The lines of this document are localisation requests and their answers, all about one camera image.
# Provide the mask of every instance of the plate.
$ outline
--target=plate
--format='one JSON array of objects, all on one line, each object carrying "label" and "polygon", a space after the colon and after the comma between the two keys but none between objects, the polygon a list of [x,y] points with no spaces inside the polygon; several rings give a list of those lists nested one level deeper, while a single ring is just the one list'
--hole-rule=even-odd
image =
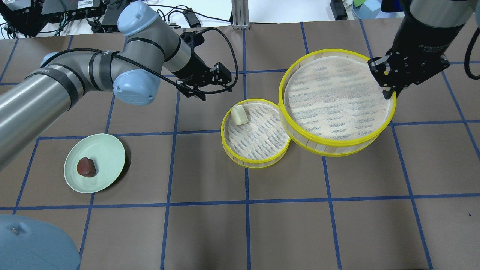
[{"label": "plate", "polygon": [[[94,177],[85,177],[77,172],[81,158],[93,160],[96,169]],[[91,135],[76,144],[67,156],[63,175],[68,186],[80,193],[94,193],[111,185],[125,165],[125,148],[109,134]]]}]

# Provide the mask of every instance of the light green plate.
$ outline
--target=light green plate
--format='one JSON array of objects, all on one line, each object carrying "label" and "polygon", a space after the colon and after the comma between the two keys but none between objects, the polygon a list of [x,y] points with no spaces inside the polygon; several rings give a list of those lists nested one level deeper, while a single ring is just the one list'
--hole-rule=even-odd
[{"label": "light green plate", "polygon": [[[93,160],[96,169],[94,177],[84,177],[77,172],[81,158]],[[91,135],[70,151],[65,160],[63,175],[67,184],[80,193],[94,193],[111,185],[125,165],[125,148],[109,134]]]}]

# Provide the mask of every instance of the brown object on plate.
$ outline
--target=brown object on plate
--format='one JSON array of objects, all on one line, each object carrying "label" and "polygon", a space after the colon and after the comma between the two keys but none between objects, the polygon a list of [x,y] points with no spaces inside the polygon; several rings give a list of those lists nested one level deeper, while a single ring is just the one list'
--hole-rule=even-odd
[{"label": "brown object on plate", "polygon": [[94,177],[96,175],[95,164],[89,158],[82,158],[77,164],[77,172],[81,176]]}]

